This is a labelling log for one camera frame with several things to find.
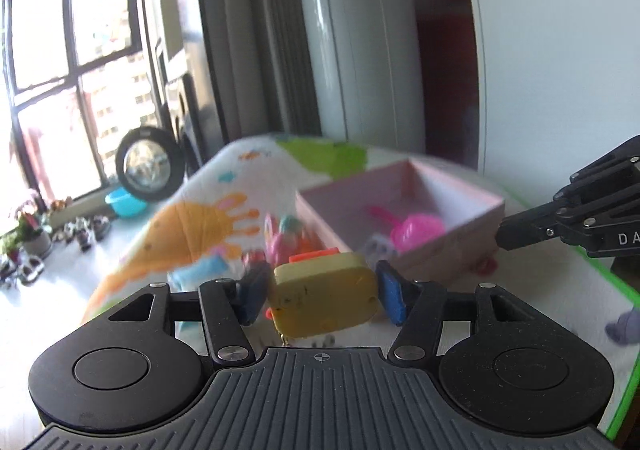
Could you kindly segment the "pink hat teal toy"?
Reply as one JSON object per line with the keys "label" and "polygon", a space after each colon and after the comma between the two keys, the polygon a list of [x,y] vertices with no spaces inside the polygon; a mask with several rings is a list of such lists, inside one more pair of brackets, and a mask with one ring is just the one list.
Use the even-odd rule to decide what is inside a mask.
{"label": "pink hat teal toy", "polygon": [[266,214],[264,236],[266,259],[273,268],[320,247],[318,237],[294,215]]}

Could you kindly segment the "yellow red lucky toy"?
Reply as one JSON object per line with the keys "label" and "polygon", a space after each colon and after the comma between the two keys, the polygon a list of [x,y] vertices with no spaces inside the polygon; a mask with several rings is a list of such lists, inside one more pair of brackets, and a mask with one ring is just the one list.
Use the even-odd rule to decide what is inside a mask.
{"label": "yellow red lucky toy", "polygon": [[277,267],[267,299],[285,344],[366,323],[380,306],[375,272],[352,251],[327,251]]}

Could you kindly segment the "blue white tissue pack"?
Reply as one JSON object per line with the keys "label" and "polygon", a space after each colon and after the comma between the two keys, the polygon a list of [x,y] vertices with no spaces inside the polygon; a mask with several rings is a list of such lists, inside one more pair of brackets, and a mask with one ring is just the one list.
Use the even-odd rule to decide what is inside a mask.
{"label": "blue white tissue pack", "polygon": [[221,255],[203,256],[190,266],[177,268],[167,274],[172,292],[193,292],[200,285],[218,277],[228,277],[230,266]]}

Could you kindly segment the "black red doll keychain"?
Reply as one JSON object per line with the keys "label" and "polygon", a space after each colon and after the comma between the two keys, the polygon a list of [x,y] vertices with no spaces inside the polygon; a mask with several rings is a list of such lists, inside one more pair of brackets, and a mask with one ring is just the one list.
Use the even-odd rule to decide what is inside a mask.
{"label": "black red doll keychain", "polygon": [[242,264],[245,271],[252,269],[254,266],[258,265],[258,263],[266,262],[267,257],[265,252],[262,249],[248,249],[247,251],[243,251],[241,255]]}

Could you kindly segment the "magenta spiky ball toy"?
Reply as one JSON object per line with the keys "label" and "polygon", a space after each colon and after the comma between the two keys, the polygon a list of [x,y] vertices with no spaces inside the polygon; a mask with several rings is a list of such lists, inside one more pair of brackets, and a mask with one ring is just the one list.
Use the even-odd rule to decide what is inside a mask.
{"label": "magenta spiky ball toy", "polygon": [[442,219],[433,214],[417,213],[399,218],[379,206],[368,206],[367,212],[371,217],[381,219],[392,226],[390,240],[398,253],[412,251],[446,233]]}

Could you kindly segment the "pink cardboard box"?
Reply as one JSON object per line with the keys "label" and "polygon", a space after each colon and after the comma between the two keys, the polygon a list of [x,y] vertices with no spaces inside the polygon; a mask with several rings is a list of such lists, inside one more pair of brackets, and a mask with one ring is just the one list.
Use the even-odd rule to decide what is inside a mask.
{"label": "pink cardboard box", "polygon": [[445,283],[494,254],[504,200],[408,159],[299,191],[296,211],[326,247],[386,259],[409,280]]}

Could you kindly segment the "blue plastic basin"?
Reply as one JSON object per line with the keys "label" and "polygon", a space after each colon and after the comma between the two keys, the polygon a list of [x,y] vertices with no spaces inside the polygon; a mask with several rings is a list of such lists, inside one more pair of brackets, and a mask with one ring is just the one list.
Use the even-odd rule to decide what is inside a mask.
{"label": "blue plastic basin", "polygon": [[131,195],[126,189],[118,188],[105,196],[104,201],[114,211],[117,217],[133,218],[141,215],[148,204]]}

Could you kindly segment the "round black mirror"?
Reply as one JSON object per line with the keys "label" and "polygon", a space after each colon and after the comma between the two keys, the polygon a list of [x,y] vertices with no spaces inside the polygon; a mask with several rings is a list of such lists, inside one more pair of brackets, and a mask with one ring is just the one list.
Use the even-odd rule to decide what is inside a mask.
{"label": "round black mirror", "polygon": [[150,126],[132,129],[122,137],[115,167],[122,186],[148,203],[169,199],[186,175],[183,151],[172,134]]}

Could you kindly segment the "grey flower pot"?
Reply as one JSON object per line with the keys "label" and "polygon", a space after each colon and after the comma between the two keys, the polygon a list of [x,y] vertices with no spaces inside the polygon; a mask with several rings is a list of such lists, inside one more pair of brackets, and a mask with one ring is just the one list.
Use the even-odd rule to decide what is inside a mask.
{"label": "grey flower pot", "polygon": [[50,233],[43,228],[34,229],[30,225],[21,228],[21,239],[24,250],[27,254],[47,257],[52,249]]}

